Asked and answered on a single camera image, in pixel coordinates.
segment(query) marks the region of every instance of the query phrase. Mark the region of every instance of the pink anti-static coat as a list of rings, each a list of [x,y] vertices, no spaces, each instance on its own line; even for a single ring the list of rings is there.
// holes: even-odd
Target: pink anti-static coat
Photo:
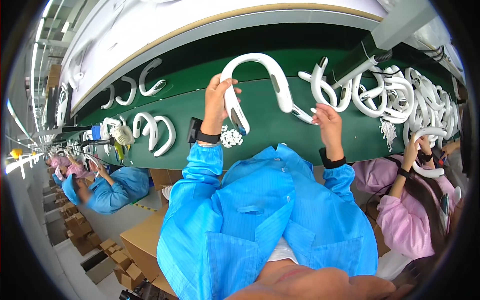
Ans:
[[[403,156],[393,155],[393,158],[403,162]],[[362,161],[353,165],[357,188],[360,191],[375,194],[380,189],[394,183],[398,167],[396,163],[385,158]],[[432,189],[422,179],[423,183],[434,195]],[[444,194],[453,199],[454,187],[445,176],[435,179]],[[450,212],[455,205],[450,201]],[[430,240],[430,225],[425,208],[415,198],[403,190],[400,198],[385,195],[377,207],[380,212],[377,224],[382,229],[385,245],[413,260],[434,255]]]

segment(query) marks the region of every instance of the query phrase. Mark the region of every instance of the worker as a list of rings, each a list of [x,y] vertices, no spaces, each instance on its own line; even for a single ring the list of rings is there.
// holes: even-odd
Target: worker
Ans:
[[[379,214],[376,223],[381,228],[385,245],[405,257],[400,263],[403,267],[412,260],[415,261],[419,267],[414,277],[422,281],[446,248],[452,232],[450,224],[445,224],[441,218],[440,200],[445,194],[449,195],[451,214],[456,205],[455,189],[445,176],[426,178],[412,169],[419,154],[419,145],[422,168],[434,169],[428,136],[423,136],[416,142],[410,140],[403,156],[362,161],[355,163],[353,168],[358,190],[383,195],[377,206]],[[401,258],[392,253],[388,256],[395,261]],[[396,269],[396,275],[403,267]]]
[[[170,193],[156,254],[177,296],[380,299],[395,291],[371,276],[377,245],[350,191],[354,170],[344,157],[342,119],[330,106],[317,104],[313,116],[326,147],[324,185],[283,144],[233,164],[220,184],[223,150],[212,141],[227,116],[224,93],[237,82],[212,78],[201,134]]]
[[[68,158],[60,156],[58,154],[55,154],[53,157],[45,156],[45,163],[47,164],[47,166],[54,169],[56,169],[58,166],[68,167],[72,164]]]
[[[58,178],[58,176],[57,176],[55,173],[52,174],[52,178],[53,178],[53,181],[55,181],[55,183],[56,183],[59,187],[61,187],[62,180],[60,180],[60,178]]]
[[[55,174],[61,181],[64,181],[65,178],[67,178],[70,174],[76,174],[77,179],[87,178],[87,177],[93,178],[95,176],[93,172],[88,172],[87,170],[85,170],[85,168],[83,167],[83,164],[76,161],[70,155],[67,155],[67,159],[71,162],[71,164],[68,167],[58,166],[57,169],[55,170]]]
[[[84,204],[99,214],[113,214],[145,197],[150,189],[147,169],[122,167],[111,175],[103,165],[92,169],[100,177],[90,186],[83,179],[77,178],[76,174],[70,174],[62,188],[73,204]]]

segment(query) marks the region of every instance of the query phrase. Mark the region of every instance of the white wall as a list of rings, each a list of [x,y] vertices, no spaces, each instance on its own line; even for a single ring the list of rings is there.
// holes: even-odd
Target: white wall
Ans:
[[[40,264],[68,299],[106,299],[80,266],[86,258],[72,242],[66,240],[57,249],[50,243],[43,212],[43,188],[49,179],[46,165],[41,160],[33,168],[28,163],[24,166],[25,180],[17,168],[7,175],[5,183],[10,186],[20,224]]]

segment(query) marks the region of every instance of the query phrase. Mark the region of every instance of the watch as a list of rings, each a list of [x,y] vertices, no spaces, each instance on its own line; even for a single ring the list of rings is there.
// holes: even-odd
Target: watch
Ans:
[[[209,135],[199,131],[197,134],[197,140],[205,143],[216,144],[220,141],[220,134]]]

